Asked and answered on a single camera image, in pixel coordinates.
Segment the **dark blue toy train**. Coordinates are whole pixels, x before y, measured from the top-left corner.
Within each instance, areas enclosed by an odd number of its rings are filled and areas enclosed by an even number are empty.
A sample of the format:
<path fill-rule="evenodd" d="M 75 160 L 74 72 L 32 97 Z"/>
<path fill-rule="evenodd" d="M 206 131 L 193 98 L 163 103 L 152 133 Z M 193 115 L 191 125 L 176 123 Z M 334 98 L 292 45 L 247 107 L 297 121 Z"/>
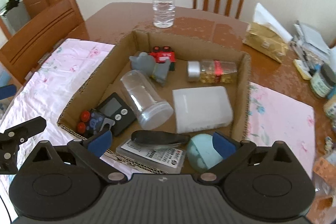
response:
<path fill-rule="evenodd" d="M 80 121 L 76 126 L 76 132 L 85 138 L 96 135 L 101 130 L 107 128 L 111 130 L 116 122 L 95 109 L 84 110 L 80 114 Z"/>

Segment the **teal round ball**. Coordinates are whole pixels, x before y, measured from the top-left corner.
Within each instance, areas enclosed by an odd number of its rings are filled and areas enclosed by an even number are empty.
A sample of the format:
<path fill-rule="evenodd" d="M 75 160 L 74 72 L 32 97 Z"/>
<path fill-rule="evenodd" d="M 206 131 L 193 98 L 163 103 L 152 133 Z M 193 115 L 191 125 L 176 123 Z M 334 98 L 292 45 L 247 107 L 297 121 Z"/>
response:
<path fill-rule="evenodd" d="M 209 134 L 193 136 L 188 143 L 186 155 L 191 167 L 199 173 L 204 173 L 223 161 L 214 149 L 213 136 Z"/>

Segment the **black digital timer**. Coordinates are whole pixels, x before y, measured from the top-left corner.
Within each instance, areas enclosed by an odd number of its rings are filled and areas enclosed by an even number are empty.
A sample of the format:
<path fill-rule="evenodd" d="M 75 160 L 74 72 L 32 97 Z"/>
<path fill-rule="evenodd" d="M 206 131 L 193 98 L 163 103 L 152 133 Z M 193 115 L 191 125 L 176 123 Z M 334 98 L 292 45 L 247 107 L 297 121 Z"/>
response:
<path fill-rule="evenodd" d="M 100 103 L 96 110 L 112 121 L 113 136 L 121 135 L 136 120 L 132 109 L 116 92 Z"/>

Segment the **frosted plastic container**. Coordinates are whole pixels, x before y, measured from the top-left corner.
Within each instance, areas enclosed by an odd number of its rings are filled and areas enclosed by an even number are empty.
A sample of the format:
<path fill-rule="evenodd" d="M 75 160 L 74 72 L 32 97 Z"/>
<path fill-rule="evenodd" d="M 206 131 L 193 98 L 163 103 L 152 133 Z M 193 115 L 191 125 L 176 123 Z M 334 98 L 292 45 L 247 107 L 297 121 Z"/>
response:
<path fill-rule="evenodd" d="M 227 127 L 234 118 L 223 86 L 173 90 L 177 133 L 191 133 Z"/>

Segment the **clear labelled card case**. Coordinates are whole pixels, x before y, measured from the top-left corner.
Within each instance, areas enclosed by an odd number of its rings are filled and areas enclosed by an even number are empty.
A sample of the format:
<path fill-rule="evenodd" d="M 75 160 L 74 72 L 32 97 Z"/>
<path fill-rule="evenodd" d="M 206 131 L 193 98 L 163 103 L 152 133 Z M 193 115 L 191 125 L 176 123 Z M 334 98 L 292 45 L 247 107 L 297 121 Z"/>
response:
<path fill-rule="evenodd" d="M 169 174 L 179 174 L 186 151 L 179 148 L 146 148 L 130 139 L 116 148 L 116 152 L 138 162 Z"/>

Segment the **clear plastic jar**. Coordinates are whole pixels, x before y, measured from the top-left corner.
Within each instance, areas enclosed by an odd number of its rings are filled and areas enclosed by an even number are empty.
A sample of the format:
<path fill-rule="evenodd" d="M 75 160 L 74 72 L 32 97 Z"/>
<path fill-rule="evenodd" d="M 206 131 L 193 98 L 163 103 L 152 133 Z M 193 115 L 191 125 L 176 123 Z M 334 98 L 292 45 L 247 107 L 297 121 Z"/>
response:
<path fill-rule="evenodd" d="M 150 79 L 140 71 L 125 73 L 120 81 L 125 101 L 142 129 L 158 128 L 173 115 L 174 110 L 169 102 L 159 96 Z"/>

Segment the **jar of gold capsules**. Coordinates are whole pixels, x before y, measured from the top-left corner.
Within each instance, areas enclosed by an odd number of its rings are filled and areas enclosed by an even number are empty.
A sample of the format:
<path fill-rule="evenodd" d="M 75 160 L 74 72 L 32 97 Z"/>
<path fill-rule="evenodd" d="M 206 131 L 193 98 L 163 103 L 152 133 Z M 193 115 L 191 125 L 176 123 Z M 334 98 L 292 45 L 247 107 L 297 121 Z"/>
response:
<path fill-rule="evenodd" d="M 201 60 L 187 63 L 187 77 L 190 82 L 230 84 L 236 81 L 237 74 L 238 69 L 233 62 Z"/>

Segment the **grey toy elephant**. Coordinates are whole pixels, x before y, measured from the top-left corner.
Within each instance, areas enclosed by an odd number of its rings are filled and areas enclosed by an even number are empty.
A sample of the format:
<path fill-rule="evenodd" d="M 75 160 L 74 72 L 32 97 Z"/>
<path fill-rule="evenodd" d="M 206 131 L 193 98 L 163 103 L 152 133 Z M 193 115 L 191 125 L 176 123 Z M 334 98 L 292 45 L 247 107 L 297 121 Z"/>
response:
<path fill-rule="evenodd" d="M 141 52 L 138 56 L 129 56 L 129 61 L 132 70 L 140 71 L 161 86 L 165 86 L 170 71 L 171 61 L 169 59 L 163 63 L 157 63 L 153 56 L 146 52 Z"/>

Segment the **pink floral tablecloth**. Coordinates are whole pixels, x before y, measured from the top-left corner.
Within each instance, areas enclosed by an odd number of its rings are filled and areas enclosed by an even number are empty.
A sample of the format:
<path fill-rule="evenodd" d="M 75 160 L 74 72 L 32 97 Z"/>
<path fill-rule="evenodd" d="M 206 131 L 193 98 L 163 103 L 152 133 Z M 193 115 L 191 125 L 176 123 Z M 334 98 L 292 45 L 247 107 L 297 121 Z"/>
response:
<path fill-rule="evenodd" d="M 54 145 L 64 145 L 73 139 L 57 125 L 58 118 L 113 47 L 112 44 L 68 39 L 20 90 L 1 120 L 1 131 L 38 116 L 47 121 L 47 127 L 20 146 L 18 167 L 39 141 L 47 139 Z M 311 176 L 315 159 L 313 108 L 256 83 L 251 83 L 250 89 L 247 139 L 259 146 L 285 141 Z"/>

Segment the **large clear jar black lid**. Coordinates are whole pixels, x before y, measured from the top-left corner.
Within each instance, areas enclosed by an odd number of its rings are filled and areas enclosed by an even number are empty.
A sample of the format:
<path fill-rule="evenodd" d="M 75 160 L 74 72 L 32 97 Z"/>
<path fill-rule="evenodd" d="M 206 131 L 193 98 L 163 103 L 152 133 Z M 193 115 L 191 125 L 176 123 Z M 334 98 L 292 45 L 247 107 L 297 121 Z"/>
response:
<path fill-rule="evenodd" d="M 313 166 L 313 182 L 316 195 L 331 199 L 331 206 L 335 207 L 335 165 L 320 157 Z"/>

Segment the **wooden chair left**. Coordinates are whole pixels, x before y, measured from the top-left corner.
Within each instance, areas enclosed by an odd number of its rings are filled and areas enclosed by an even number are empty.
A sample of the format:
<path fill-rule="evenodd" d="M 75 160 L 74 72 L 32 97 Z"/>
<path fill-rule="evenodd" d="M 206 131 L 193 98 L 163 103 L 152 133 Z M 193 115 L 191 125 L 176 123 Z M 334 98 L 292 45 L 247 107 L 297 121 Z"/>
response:
<path fill-rule="evenodd" d="M 56 1 L 1 46 L 1 64 L 24 85 L 38 61 L 83 22 L 76 0 Z"/>

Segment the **open cardboard box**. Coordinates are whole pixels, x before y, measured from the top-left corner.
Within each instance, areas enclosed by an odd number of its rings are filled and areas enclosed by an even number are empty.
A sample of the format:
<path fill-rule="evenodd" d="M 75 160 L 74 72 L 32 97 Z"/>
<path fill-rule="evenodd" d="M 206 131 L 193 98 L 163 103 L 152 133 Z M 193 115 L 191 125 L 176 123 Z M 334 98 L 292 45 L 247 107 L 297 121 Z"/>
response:
<path fill-rule="evenodd" d="M 188 61 L 215 59 L 236 63 L 238 67 L 236 81 L 224 85 L 234 113 L 233 121 L 219 130 L 236 141 L 244 139 L 247 133 L 250 98 L 250 55 L 198 38 L 140 30 L 126 34 L 94 70 L 89 79 L 82 84 L 60 114 L 57 121 L 58 126 L 74 137 L 78 137 L 76 126 L 81 112 L 96 108 L 113 92 L 124 98 L 120 79 L 130 71 L 129 57 L 140 52 L 147 52 L 154 46 L 170 46 L 175 51 L 175 71 L 169 73 L 164 86 L 153 84 L 160 97 L 167 100 L 170 105 L 174 104 L 173 90 L 202 86 L 202 83 L 188 82 Z"/>

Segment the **black lid glass jar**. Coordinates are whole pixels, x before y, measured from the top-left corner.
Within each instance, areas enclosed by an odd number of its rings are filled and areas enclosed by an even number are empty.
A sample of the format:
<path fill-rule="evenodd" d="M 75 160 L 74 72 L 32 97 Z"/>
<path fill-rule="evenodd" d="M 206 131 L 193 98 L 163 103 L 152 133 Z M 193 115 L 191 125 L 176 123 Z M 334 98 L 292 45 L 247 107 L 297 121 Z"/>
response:
<path fill-rule="evenodd" d="M 325 98 L 335 87 L 335 73 L 332 68 L 324 63 L 310 79 L 310 87 L 319 98 Z"/>

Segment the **gold tissue pack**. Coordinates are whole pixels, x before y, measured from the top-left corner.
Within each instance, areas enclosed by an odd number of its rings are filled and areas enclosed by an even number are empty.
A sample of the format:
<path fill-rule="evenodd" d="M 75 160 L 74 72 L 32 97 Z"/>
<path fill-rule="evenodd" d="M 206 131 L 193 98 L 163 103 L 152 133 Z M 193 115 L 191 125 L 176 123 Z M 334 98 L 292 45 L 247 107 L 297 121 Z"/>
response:
<path fill-rule="evenodd" d="M 292 39 L 279 21 L 257 3 L 243 43 L 282 64 Z"/>

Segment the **stack of papers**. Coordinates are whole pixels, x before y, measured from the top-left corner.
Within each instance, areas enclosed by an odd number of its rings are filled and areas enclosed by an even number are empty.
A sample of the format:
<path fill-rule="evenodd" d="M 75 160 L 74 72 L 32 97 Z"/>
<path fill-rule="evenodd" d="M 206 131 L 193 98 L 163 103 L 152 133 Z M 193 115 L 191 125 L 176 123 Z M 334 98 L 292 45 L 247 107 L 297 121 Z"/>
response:
<path fill-rule="evenodd" d="M 320 32 L 311 26 L 296 21 L 294 28 L 292 47 L 302 61 L 303 69 L 312 76 L 321 65 L 329 63 L 330 48 Z"/>

